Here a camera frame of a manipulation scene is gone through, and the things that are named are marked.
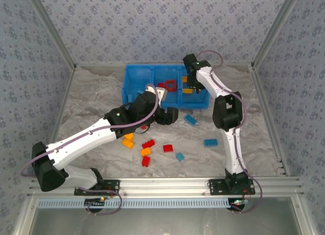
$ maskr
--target red lego brick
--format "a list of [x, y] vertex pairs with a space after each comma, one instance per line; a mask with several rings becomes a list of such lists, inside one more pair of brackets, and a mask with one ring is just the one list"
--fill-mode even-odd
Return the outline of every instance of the red lego brick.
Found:
[[142, 159], [142, 166], [148, 167], [150, 163], [150, 157], [144, 156]]
[[142, 145], [142, 148], [145, 149], [145, 148], [148, 148], [148, 147], [154, 146], [154, 144], [155, 144], [154, 140], [149, 140], [149, 141], [145, 142], [145, 143]]
[[172, 145], [164, 145], [163, 148], [165, 153], [174, 151]]
[[176, 86], [176, 80], [175, 79], [172, 79], [172, 80], [166, 80], [165, 81], [165, 89], [168, 91], [168, 92], [175, 92], [177, 90], [177, 86]]

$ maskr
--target patterned wallpaper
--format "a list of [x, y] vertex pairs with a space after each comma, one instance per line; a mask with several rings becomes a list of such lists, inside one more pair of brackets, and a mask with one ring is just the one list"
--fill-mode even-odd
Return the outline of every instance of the patterned wallpaper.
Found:
[[79, 64], [182, 62], [204, 49], [226, 62], [250, 62], [283, 0], [42, 2]]
[[31, 147], [49, 141], [70, 70], [28, 0], [0, 0], [0, 234], [11, 234]]
[[292, 175], [325, 234], [325, 0], [298, 0], [261, 68]]

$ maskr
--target blue bin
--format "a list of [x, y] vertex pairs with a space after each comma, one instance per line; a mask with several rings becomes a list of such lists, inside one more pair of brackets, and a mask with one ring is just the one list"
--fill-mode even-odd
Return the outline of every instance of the blue bin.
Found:
[[138, 90], [145, 90], [148, 83], [158, 86], [166, 80], [175, 80], [177, 91], [168, 92], [166, 100], [161, 102], [162, 108], [175, 107], [178, 109], [206, 109], [209, 107], [209, 92], [204, 89], [197, 94], [183, 94], [183, 88], [189, 88], [182, 83], [182, 76], [187, 76], [184, 65], [126, 65], [122, 89], [123, 104], [127, 103], [127, 95], [133, 99], [138, 96]]

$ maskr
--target toy block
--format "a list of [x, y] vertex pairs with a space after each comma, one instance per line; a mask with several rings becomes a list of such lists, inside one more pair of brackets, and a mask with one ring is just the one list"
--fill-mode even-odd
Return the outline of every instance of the toy block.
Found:
[[142, 166], [148, 167], [150, 164], [150, 157], [144, 156], [142, 159]]
[[142, 148], [145, 149], [148, 147], [152, 147], [152, 146], [154, 146], [154, 144], [155, 144], [154, 140], [149, 140], [142, 145]]
[[133, 102], [133, 96], [131, 94], [127, 95], [127, 102], [129, 102], [129, 103]]
[[124, 135], [124, 138], [126, 138], [128, 140], [131, 140], [131, 141], [133, 140], [133, 137], [134, 137], [133, 133], [129, 133], [127, 135]]
[[204, 146], [205, 147], [218, 146], [218, 140], [217, 139], [204, 140]]
[[195, 118], [191, 117], [190, 115], [186, 115], [186, 116], [184, 117], [184, 120], [185, 120], [188, 124], [190, 124], [190, 125], [192, 125], [192, 126], [195, 126], [195, 124], [198, 122], [198, 121], [195, 120]]
[[177, 90], [177, 86], [176, 86], [176, 80], [172, 79], [172, 80], [166, 80], [165, 81], [165, 89], [168, 92], [175, 92]]
[[179, 161], [182, 161], [185, 157], [183, 156], [182, 153], [177, 153], [177, 154], [176, 154], [176, 158], [177, 158]]
[[134, 146], [134, 143], [131, 141], [131, 140], [128, 140], [128, 139], [124, 139], [122, 141], [122, 144], [126, 147], [128, 147], [130, 150], [133, 148]]
[[163, 146], [163, 149], [164, 149], [164, 152], [165, 152], [165, 153], [166, 153], [166, 152], [172, 152], [172, 151], [174, 151], [172, 145], [164, 145], [164, 146]]
[[150, 155], [151, 154], [151, 150], [149, 147], [143, 149], [143, 150], [140, 150], [140, 153], [142, 156], [146, 156], [146, 155]]
[[185, 93], [185, 94], [193, 94], [193, 89], [183, 89], [183, 93]]

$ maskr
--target yellow lego brick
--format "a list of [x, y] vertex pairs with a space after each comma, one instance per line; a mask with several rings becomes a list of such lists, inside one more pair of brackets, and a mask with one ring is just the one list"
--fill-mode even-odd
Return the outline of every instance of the yellow lego brick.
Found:
[[133, 140], [133, 133], [129, 133], [128, 135], [124, 135], [124, 137], [128, 140]]
[[146, 156], [146, 155], [150, 155], [151, 154], [151, 150], [150, 150], [149, 147], [148, 148], [145, 148], [143, 150], [140, 150], [140, 152], [141, 152], [141, 155], [142, 156]]
[[131, 140], [128, 140], [128, 139], [124, 139], [122, 141], [122, 144], [126, 147], [128, 147], [130, 150], [133, 148], [134, 146], [134, 143], [131, 141]]
[[183, 89], [183, 93], [185, 93], [185, 94], [192, 94], [193, 93], [193, 89]]

